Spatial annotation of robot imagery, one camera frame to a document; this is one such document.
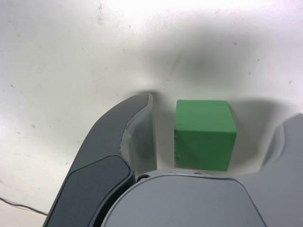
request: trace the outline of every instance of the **green wooden block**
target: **green wooden block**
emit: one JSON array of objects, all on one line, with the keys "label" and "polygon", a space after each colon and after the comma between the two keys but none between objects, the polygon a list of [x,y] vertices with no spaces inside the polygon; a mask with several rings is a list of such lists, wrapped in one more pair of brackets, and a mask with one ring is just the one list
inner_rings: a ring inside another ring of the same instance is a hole
[{"label": "green wooden block", "polygon": [[227,171],[236,135],[228,102],[178,100],[175,167]]}]

